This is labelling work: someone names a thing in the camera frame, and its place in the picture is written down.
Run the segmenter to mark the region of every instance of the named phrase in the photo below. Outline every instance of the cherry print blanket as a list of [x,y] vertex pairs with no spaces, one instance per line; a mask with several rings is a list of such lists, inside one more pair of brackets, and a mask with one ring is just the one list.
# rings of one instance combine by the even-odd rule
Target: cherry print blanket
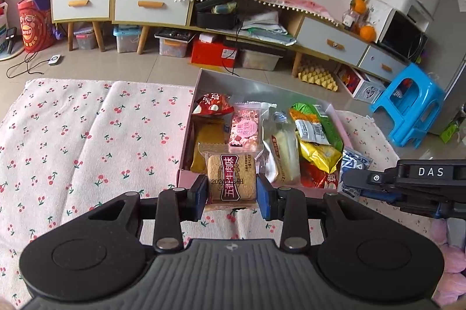
[[[157,196],[176,184],[194,88],[173,85],[36,79],[0,124],[0,295],[21,307],[29,293],[18,269],[24,247],[45,232],[125,191]],[[383,170],[397,156],[368,119],[340,112],[353,147]],[[363,135],[372,135],[363,140]],[[428,221],[378,201],[377,211],[419,232]],[[145,222],[142,242],[152,242]],[[281,222],[257,209],[205,212],[182,224],[191,238],[275,238]],[[318,221],[311,240],[322,242]]]

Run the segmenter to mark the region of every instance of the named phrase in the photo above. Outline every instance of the microwave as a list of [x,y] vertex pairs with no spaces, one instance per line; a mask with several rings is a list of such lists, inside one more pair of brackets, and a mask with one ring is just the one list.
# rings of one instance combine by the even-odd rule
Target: microwave
[[400,58],[415,62],[427,42],[427,35],[407,15],[379,1],[368,1],[367,22],[376,30],[376,43]]

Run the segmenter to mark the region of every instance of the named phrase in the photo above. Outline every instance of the drawer handle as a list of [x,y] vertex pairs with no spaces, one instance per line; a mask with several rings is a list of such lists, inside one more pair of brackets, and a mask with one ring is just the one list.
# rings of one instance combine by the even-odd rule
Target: drawer handle
[[391,69],[389,66],[386,66],[385,64],[380,65],[382,69],[388,73],[393,73],[393,69]]
[[141,8],[160,9],[164,7],[164,2],[157,1],[138,1],[137,5]]
[[68,2],[68,6],[72,8],[77,8],[80,6],[87,6],[88,3],[89,3],[89,0],[74,0],[74,1]]
[[345,46],[342,45],[342,44],[338,44],[330,39],[327,39],[327,44],[332,47],[332,48],[336,48],[337,50],[340,50],[340,51],[344,51],[345,49]]

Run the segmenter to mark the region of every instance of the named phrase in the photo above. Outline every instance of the pink candy package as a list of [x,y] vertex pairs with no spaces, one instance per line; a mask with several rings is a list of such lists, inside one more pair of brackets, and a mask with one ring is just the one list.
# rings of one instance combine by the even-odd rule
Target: pink candy package
[[228,145],[258,157],[264,150],[262,118],[269,107],[263,103],[236,103]]

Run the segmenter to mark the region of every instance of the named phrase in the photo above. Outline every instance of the cardboard box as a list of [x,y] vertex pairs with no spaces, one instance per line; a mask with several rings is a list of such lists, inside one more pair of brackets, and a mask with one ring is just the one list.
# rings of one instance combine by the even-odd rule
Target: cardboard box
[[335,74],[355,100],[374,103],[385,91],[384,83],[378,78],[358,72],[344,64],[336,68]]
[[[193,94],[193,102],[191,108],[195,108],[195,101],[199,99],[205,93],[222,93],[231,96],[231,103],[244,102],[244,101],[265,101],[269,103],[276,103],[277,110],[285,110],[295,103],[313,103],[320,104],[325,109],[326,114],[332,119],[336,129],[338,130],[344,146],[352,147],[351,141],[346,134],[346,131],[338,117],[337,112],[333,106],[325,101],[321,101],[316,98],[305,96],[304,94],[292,92],[290,90],[281,89],[270,84],[264,84],[253,80],[244,79],[242,77],[236,77],[227,73],[214,72],[207,69],[201,69],[197,78],[196,88]],[[203,175],[199,173],[191,172],[190,166],[193,160],[194,151],[194,127],[193,117],[196,115],[189,115],[185,134],[185,140],[183,143],[183,151],[181,153],[180,168],[177,174],[176,183],[178,187],[190,189],[196,180],[202,179]],[[281,186],[278,183],[272,184],[275,187]],[[291,187],[297,188],[304,192],[306,197],[322,198],[325,193],[333,192],[336,190],[310,188],[303,186],[301,183],[293,185]],[[208,204],[205,207],[206,211],[219,210],[219,209],[231,209],[233,207],[250,207],[250,202],[241,202],[241,200],[235,205],[223,205],[222,203]]]
[[233,68],[237,54],[237,49],[226,47],[221,41],[206,43],[196,38],[193,42],[191,63]]

